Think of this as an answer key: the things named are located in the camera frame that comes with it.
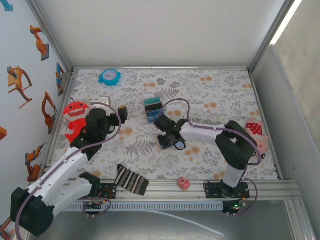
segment striped sock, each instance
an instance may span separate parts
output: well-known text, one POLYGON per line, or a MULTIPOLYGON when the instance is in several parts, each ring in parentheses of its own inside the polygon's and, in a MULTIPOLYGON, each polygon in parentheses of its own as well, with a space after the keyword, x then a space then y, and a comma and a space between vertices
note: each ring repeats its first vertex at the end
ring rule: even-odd
POLYGON ((118 176, 114 181, 115 184, 134 194, 142 196, 145 195, 147 186, 149 184, 148 180, 146 180, 143 176, 130 171, 121 164, 118 164, 117 171, 118 176))

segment small pink toy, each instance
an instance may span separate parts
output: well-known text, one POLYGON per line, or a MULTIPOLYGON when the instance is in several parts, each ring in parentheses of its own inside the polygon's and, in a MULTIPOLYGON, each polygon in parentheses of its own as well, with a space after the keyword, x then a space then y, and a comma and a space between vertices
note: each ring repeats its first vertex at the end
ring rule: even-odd
POLYGON ((190 188, 190 185, 191 185, 189 180, 186 179, 183 176, 178 179, 177 183, 178 183, 178 187, 183 191, 188 190, 190 188))
POLYGON ((267 135, 263 135, 262 126, 263 121, 258 121, 255 117, 250 117, 246 122, 245 131, 256 141, 258 144, 258 149, 261 153, 261 158, 264 159, 266 157, 266 152, 269 147, 269 137, 267 135))

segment stuffed toy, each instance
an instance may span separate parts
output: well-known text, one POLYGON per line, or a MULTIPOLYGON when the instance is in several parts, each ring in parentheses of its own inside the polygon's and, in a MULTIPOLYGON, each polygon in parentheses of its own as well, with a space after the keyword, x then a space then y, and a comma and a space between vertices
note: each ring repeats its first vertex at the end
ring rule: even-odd
POLYGON ((87 125, 86 116, 89 114, 89 106, 82 101, 74 101, 63 110, 63 117, 69 121, 65 137, 72 143, 87 125))
POLYGON ((257 120, 255 117, 250 117, 246 122, 245 131, 256 141, 258 149, 261 153, 261 158, 265 159, 266 152, 269 149, 269 137, 262 133, 263 121, 257 120))
POLYGON ((178 179, 177 183, 178 183, 178 187, 183 191, 188 190, 190 188, 190 185, 191 185, 189 180, 186 179, 183 176, 178 179))

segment gray wall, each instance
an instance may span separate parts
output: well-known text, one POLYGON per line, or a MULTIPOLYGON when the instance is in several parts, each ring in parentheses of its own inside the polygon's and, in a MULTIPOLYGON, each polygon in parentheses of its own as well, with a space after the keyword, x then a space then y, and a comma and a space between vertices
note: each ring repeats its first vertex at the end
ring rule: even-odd
POLYGON ((313 229, 320 238, 320 155, 278 53, 269 46, 252 74, 280 168, 298 180, 313 229))
POLYGON ((320 151, 320 1, 303 0, 275 48, 320 151))

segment patterned tablecloth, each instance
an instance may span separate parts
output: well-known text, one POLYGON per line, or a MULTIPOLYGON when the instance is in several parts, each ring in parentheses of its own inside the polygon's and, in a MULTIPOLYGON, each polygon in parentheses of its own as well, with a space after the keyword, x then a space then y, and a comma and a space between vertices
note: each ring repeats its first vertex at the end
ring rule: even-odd
MULTIPOLYGON (((190 102, 191 120, 195 123, 221 125, 229 120, 245 127, 249 117, 261 119, 260 111, 245 70, 163 70, 120 69, 117 86, 98 82, 102 70, 80 70, 72 98, 90 103, 99 97, 110 96, 111 105, 126 105, 129 115, 120 134, 103 145, 102 149, 74 175, 87 171, 102 179, 115 179, 117 164, 141 174, 148 180, 176 180, 184 176, 190 180, 221 179, 227 163, 218 147, 201 142, 187 142, 184 151, 174 147, 161 149, 160 133, 147 122, 143 100, 160 96, 163 103, 175 98, 190 102)), ((166 108, 166 115, 177 121, 187 116, 187 104, 175 101, 166 108)), ((52 162, 56 162, 70 146, 64 136, 68 126, 63 120, 52 162)), ((250 161, 256 162, 255 156, 250 161)), ((255 180, 276 180, 273 154, 268 151, 259 166, 250 166, 246 176, 255 180)))

